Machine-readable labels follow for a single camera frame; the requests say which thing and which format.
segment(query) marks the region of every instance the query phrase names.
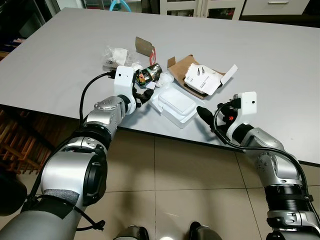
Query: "drawer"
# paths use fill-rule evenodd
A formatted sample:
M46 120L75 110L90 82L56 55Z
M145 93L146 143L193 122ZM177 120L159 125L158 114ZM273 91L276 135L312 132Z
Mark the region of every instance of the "drawer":
M301 15L309 0L247 0L242 15Z

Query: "white tissue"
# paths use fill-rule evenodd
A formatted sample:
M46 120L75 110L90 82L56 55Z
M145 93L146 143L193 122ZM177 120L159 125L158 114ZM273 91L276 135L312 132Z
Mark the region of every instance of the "white tissue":
M127 59L128 50L124 48L115 48L112 52L112 58L119 66L124 66Z
M137 71L138 69L140 69L140 70L143 69L142 66L137 62L133 62L131 67L134 69L134 71Z
M166 85L167 83L172 83L175 80L174 76L171 75L170 72L166 71L166 72L162 72L160 73L160 77L158 82L156 83L156 86L158 88Z

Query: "black cable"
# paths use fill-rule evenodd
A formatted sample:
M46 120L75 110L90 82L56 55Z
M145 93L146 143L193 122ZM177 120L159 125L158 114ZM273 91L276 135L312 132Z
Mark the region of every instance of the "black cable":
M221 109L224 107L224 106L230 106L231 103L230 102L227 102L227 103L224 103L222 104L217 110L216 112L214 113L214 116L213 116L213 130L215 132L219 132L218 130L218 125L217 125L217 117L218 117L218 114L219 112L221 111ZM288 158L288 160L296 167L298 173L301 175L301 179L302 179L302 185L305 189L305 193L308 195L309 192L308 192L308 184L307 184L307 178L306 178L306 175L304 173L304 170L302 169L301 165L298 163L298 161L293 157L291 156L289 153L285 152L285 151L282 151L282 150L279 150L279 149L276 149L276 148L272 148L272 147L263 147L263 146L240 146L240 145L236 145L236 144L233 144L231 143L230 139L226 136L224 136L223 134L219 134L220 137L224 138L224 140L226 141L226 144L231 146L231 147L234 147L235 149L240 149L240 150L258 150L258 151L270 151L270 152L274 152L274 153L278 153L278 154L281 154L283 156L285 156L286 158Z
M90 87L91 84L93 84L96 80L104 77L104 76L110 76L110 72L105 72L100 74L99 76L96 76L94 79L92 79L83 89L82 91L82 95L81 95L81 100L80 100L80 108L79 108L79 115L80 115L80 120L79 120L79 126L78 128L80 129L82 127L82 125L84 124L84 113L83 113L83 108L84 108L84 100L85 100L85 95L86 92L88 90L88 88Z
M44 194L37 196L35 199L53 199L53 200L62 202L65 205L68 205L69 207L71 207L72 209L74 209L75 211L80 213L91 224L91 226L77 228L76 229L77 231L85 231L85 230L89 230L89 229L98 229L101 231L104 230L103 226L106 223L104 220L101 220L99 222L93 221L84 211L82 211L80 208L78 208L76 205L72 204L71 202L69 202L66 199L63 199L63 198L60 198L57 196L52 196L52 195L44 195Z

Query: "white plastic tray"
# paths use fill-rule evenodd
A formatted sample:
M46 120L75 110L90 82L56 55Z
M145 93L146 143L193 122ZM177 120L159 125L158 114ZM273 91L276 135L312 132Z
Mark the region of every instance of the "white plastic tray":
M205 106L203 101L172 82L156 89L148 103L181 129L196 116L197 106Z

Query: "tiled floor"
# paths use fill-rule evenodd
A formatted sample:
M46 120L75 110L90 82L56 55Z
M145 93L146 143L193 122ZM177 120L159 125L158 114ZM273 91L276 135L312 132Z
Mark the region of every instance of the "tiled floor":
M133 224L151 240L185 240L192 221L223 240L264 240L271 231L264 189L243 154L119 130L107 160L107 192L86 210L106 227L77 232L76 240L112 240ZM320 168L303 168L320 212ZM20 179L30 189L35 176ZM0 218L0 228L11 217Z

